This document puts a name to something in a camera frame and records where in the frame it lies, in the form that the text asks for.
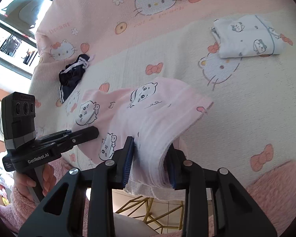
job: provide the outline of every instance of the tiled floor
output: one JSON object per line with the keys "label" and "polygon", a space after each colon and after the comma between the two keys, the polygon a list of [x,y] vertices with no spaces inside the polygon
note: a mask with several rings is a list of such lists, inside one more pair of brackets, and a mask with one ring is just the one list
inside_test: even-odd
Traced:
{"label": "tiled floor", "polygon": [[[124,191],[120,190],[113,190],[113,211],[116,212],[119,208],[121,208],[125,203],[127,203],[129,200],[135,198],[135,196],[132,196],[130,194],[125,193]],[[133,208],[122,212],[123,215],[129,215],[134,209],[138,208],[142,203],[137,204]],[[150,212],[152,213],[151,216],[156,218],[157,216],[160,216],[164,213],[167,213],[168,211],[171,211],[178,206],[180,206],[181,201],[159,201],[157,199],[154,199],[152,207]],[[146,214],[146,205],[143,203],[141,207],[139,207],[136,211],[134,211],[130,216],[131,217],[140,217],[144,216]],[[212,204],[211,201],[209,201],[208,206],[208,214],[212,214]],[[160,218],[158,221],[164,225],[164,226],[170,226],[170,227],[178,227],[179,222],[181,218],[181,208],[172,212],[169,215],[166,215],[163,218]],[[159,225],[155,222],[152,222],[148,224],[151,228],[157,229]],[[177,229],[163,229],[163,233],[171,233],[177,231]]]}

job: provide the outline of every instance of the pink towel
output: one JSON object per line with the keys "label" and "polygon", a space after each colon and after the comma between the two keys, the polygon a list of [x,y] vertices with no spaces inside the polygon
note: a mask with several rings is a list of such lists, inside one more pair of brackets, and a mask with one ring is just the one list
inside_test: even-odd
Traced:
{"label": "pink towel", "polygon": [[[72,168],[63,158],[50,162],[54,167],[54,175],[57,182]],[[0,217],[6,226],[18,233],[25,220],[31,215],[36,208],[34,202],[22,196],[16,187],[11,194],[11,202],[6,207],[0,205]],[[85,200],[84,217],[83,217],[83,236],[87,237],[89,200]]]}
{"label": "pink towel", "polygon": [[170,144],[194,124],[212,101],[197,94],[188,84],[163,77],[138,89],[111,93],[86,91],[72,130],[91,125],[100,136],[79,145],[95,164],[111,159],[133,136],[138,152],[134,155],[131,180],[159,188],[170,186],[163,161]]}

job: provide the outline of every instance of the white towel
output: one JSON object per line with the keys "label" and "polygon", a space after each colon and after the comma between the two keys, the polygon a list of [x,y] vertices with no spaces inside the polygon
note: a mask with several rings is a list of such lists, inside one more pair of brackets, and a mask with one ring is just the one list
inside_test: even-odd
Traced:
{"label": "white towel", "polygon": [[280,54],[285,44],[272,24],[257,15],[215,20],[212,34],[220,45],[221,58]]}

